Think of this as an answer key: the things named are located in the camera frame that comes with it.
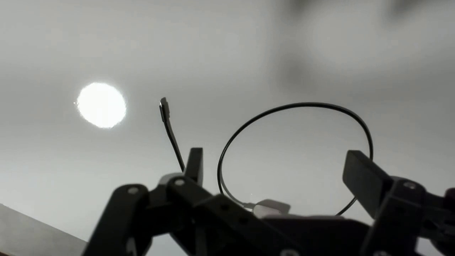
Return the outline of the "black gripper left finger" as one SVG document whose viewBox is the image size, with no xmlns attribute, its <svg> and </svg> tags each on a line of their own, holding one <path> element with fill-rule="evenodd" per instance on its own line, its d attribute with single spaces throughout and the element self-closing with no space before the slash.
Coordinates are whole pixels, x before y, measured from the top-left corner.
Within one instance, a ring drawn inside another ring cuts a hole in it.
<svg viewBox="0 0 455 256">
<path fill-rule="evenodd" d="M 183 173 L 166 175 L 149 190 L 117 188 L 83 256 L 147 256 L 170 235 L 187 256 L 262 256 L 262 223 L 222 195 L 203 188 L 204 149 L 193 148 Z"/>
</svg>

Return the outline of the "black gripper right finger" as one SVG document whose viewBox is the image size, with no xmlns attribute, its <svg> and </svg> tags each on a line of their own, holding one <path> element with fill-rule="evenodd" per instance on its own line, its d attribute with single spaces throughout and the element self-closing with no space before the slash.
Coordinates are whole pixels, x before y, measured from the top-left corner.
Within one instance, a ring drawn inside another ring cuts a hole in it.
<svg viewBox="0 0 455 256">
<path fill-rule="evenodd" d="M 362 244 L 363 256 L 419 256 L 429 239 L 444 256 L 455 256 L 455 196 L 433 195 L 422 183 L 390 176 L 362 151 L 349 151 L 343 182 L 375 219 Z"/>
</svg>

